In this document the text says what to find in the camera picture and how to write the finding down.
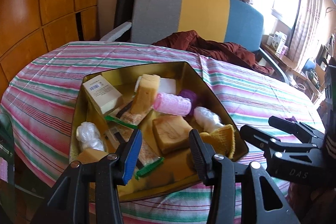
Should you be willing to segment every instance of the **table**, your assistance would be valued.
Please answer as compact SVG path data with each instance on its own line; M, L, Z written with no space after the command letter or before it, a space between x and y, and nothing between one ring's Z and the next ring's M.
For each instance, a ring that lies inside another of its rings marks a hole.
M12 118L15 151L45 183L52 186L68 165L71 123L85 75L107 69L164 61L186 61L203 78L237 127L250 124L281 140L292 135L271 128L272 115L289 118L324 132L313 104L289 85L199 54L122 42L71 42L27 65L3 95L0 111ZM252 145L240 162L266 165L263 152ZM288 183L274 179L286 194ZM158 198L121 204L125 223L205 223L211 187L197 184ZM240 222L241 188L236 185L236 223Z
M303 80L308 79L305 75L301 74L300 72L294 69L296 65L288 57L284 55L280 56L280 54L276 53L275 50L271 46L267 45L266 43L261 43L260 47L264 51L269 53L272 58L274 58L276 61L279 62L278 65L284 72L291 71L295 77L299 77Z

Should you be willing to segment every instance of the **pink hair roller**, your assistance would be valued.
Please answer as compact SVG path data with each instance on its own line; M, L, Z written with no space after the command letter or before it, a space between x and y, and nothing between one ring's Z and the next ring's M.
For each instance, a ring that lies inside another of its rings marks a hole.
M161 113L187 116L191 111L191 101L181 96L159 92L153 108Z

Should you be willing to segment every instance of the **white plastic bag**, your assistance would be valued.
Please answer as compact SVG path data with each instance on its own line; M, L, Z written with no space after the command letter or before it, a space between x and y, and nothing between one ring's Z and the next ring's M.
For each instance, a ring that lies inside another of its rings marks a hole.
M82 151L86 148L104 150L104 144L100 139L100 133L92 122L82 122L76 130L76 138L80 142Z
M224 126L216 113L202 106L195 107L194 117L196 122L208 133Z

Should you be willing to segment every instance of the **red-brown garment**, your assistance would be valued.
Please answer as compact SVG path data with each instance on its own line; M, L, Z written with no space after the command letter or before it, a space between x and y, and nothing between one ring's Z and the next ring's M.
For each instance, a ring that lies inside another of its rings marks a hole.
M271 67L258 65L254 53L249 52L244 47L232 42L219 43L204 40L194 30L175 32L153 45L198 53L219 61L254 70L264 75L272 75L274 72L274 69Z

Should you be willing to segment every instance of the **yellow knitted glove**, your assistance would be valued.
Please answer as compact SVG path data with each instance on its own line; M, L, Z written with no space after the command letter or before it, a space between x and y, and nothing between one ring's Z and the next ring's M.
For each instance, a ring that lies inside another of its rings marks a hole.
M216 153L220 153L229 159L235 153L235 130L231 124L218 128L210 134L202 132L199 134L205 143L212 145Z

